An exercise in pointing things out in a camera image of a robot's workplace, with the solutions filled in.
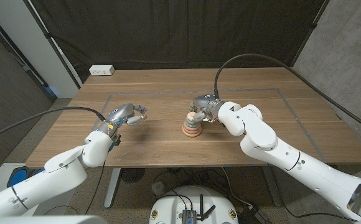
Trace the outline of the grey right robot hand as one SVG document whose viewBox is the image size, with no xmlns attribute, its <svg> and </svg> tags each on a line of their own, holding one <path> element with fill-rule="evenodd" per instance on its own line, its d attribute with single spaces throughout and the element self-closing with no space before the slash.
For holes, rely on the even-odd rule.
<svg viewBox="0 0 361 224">
<path fill-rule="evenodd" d="M 194 112 L 191 121 L 201 123 L 206 119 L 207 122 L 214 122 L 218 119 L 219 109 L 225 102 L 219 100 L 215 95 L 202 95 L 194 98 L 189 106 L 189 111 Z"/>
</svg>

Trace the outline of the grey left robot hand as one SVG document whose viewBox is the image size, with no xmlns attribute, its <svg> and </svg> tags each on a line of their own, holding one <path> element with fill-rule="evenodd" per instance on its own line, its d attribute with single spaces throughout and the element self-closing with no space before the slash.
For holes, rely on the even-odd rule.
<svg viewBox="0 0 361 224">
<path fill-rule="evenodd" d="M 97 131 L 112 136 L 123 124 L 136 126 L 146 120 L 146 112 L 147 109 L 141 105 L 132 103 L 121 105 L 107 115 L 106 120 L 100 125 Z"/>
</svg>

